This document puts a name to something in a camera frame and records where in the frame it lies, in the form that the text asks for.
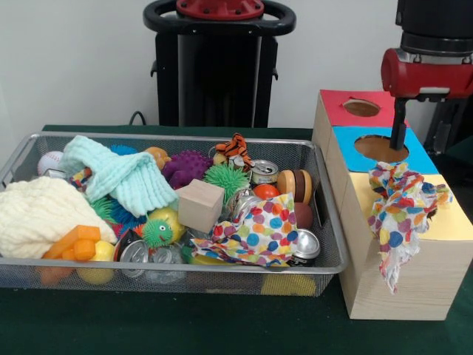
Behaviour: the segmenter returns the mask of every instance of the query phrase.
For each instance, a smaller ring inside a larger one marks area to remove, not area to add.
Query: green table
[[[229,137],[228,128],[46,126]],[[310,139],[309,129],[238,129]],[[445,322],[353,321],[335,277],[319,298],[0,290],[3,354],[473,354],[473,272]]]

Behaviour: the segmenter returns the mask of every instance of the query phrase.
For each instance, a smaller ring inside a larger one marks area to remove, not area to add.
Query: orange toy
[[[157,146],[150,146],[145,152],[151,154],[156,161],[156,165],[159,170],[163,170],[163,167],[168,161],[171,161],[171,158],[168,156],[166,150],[158,148]]]
[[[245,163],[245,167],[243,168],[244,172],[248,172],[254,166],[254,163],[251,161],[248,151],[246,150],[246,141],[239,133],[235,133],[231,141],[217,144],[215,150],[217,153],[226,156],[227,159],[235,155],[242,157],[243,162]]]
[[[41,284],[45,286],[54,286],[59,284],[62,279],[68,277],[74,268],[59,268],[55,266],[42,266],[36,269],[40,274]]]
[[[276,187],[269,185],[268,183],[258,185],[253,189],[253,192],[262,200],[269,200],[270,198],[280,196],[281,194]]]
[[[76,226],[72,231],[54,243],[43,259],[85,261],[95,255],[95,243],[101,239],[98,227]]]

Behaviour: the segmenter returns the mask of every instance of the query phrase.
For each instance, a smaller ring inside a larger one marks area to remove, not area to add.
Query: green spiky ball
[[[171,244],[172,230],[164,220],[148,220],[143,227],[143,240],[150,248]]]
[[[112,217],[112,202],[107,196],[90,203],[90,206],[94,209],[97,216],[106,222],[116,224],[116,221]]]
[[[204,175],[203,179],[206,183],[217,185],[225,189],[223,203],[227,203],[228,199],[240,189],[250,186],[248,175],[241,169],[233,169],[226,164],[214,165]]]

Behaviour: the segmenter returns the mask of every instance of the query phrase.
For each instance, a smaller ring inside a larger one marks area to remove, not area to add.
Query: mint green knitted cloth
[[[86,166],[92,170],[86,189],[90,202],[110,194],[139,217],[178,198],[149,153],[120,156],[92,139],[77,135],[64,148],[59,169],[72,176]]]

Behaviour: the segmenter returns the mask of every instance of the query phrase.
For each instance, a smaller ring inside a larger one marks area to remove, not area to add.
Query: black cable
[[[130,122],[128,123],[128,125],[132,125],[133,124],[133,121],[135,121],[135,117],[136,116],[140,116],[141,118],[141,123],[146,126],[146,119],[145,119],[145,116],[143,116],[143,113],[141,113],[140,111],[135,111],[132,115],[132,118],[130,118]]]

